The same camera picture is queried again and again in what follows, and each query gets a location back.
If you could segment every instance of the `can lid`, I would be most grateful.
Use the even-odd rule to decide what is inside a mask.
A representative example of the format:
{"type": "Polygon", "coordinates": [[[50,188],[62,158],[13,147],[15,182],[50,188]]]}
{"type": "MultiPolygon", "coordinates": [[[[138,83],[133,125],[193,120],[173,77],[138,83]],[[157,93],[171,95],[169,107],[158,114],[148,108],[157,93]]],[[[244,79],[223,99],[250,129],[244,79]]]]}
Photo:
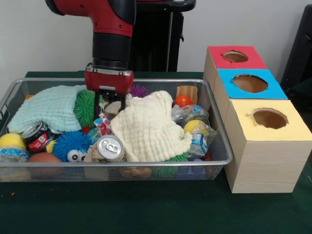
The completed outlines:
{"type": "Polygon", "coordinates": [[[102,136],[97,141],[98,152],[106,159],[114,160],[121,156],[122,144],[114,136],[102,136]]]}
{"type": "Polygon", "coordinates": [[[35,123],[33,126],[28,128],[25,132],[23,132],[21,134],[21,137],[23,139],[27,139],[27,138],[32,137],[34,134],[36,134],[39,131],[39,129],[42,127],[42,125],[43,125],[43,122],[35,123]]]}

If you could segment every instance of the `blue box top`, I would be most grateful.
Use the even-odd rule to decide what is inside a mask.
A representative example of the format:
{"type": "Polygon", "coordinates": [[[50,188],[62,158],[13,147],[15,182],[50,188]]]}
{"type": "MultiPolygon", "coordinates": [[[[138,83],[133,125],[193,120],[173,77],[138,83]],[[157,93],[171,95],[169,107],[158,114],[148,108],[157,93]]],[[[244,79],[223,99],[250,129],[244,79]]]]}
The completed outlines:
{"type": "Polygon", "coordinates": [[[218,69],[232,99],[288,99],[269,70],[218,69]]]}

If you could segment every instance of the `wire mesh basket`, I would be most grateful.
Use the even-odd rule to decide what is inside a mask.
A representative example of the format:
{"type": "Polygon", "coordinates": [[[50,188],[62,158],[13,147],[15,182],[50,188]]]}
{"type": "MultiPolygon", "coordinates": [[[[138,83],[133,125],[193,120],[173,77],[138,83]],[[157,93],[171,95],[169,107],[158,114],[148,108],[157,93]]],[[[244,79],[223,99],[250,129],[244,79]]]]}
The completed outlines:
{"type": "MultiPolygon", "coordinates": [[[[123,180],[213,180],[224,165],[231,162],[229,144],[210,86],[199,79],[135,79],[150,92],[165,90],[173,99],[181,85],[198,88],[198,105],[210,114],[217,135],[209,151],[212,161],[204,162],[119,162],[119,163],[0,163],[1,182],[80,182],[123,180]]],[[[82,78],[25,78],[11,84],[0,102],[0,135],[7,133],[10,122],[27,95],[59,85],[82,85],[82,78]]]]}

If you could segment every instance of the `towel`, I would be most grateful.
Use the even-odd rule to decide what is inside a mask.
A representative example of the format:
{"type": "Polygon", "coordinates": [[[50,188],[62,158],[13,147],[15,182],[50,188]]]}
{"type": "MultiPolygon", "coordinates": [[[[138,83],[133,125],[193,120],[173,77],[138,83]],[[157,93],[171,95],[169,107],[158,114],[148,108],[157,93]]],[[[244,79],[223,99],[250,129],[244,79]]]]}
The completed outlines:
{"type": "Polygon", "coordinates": [[[162,162],[189,150],[192,136],[171,120],[172,102],[165,91],[133,97],[111,121],[128,162],[162,162]]]}
{"type": "Polygon", "coordinates": [[[77,93],[81,86],[57,86],[42,90],[26,100],[8,125],[11,133],[22,133],[38,121],[48,125],[55,134],[81,130],[74,114],[77,93]]]}

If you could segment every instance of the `shape sorter box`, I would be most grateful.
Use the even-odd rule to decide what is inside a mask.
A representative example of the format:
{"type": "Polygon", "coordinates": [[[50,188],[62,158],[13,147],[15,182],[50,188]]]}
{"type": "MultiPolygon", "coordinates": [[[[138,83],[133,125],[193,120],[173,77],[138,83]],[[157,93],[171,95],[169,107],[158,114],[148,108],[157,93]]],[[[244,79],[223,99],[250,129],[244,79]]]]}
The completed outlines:
{"type": "Polygon", "coordinates": [[[289,100],[232,99],[225,120],[234,159],[232,193],[291,193],[312,149],[312,134],[289,100]]]}
{"type": "Polygon", "coordinates": [[[267,69],[252,46],[208,46],[203,79],[214,90],[218,69],[267,69]]]}
{"type": "Polygon", "coordinates": [[[230,99],[286,99],[269,70],[218,69],[214,98],[224,123],[230,99]]]}

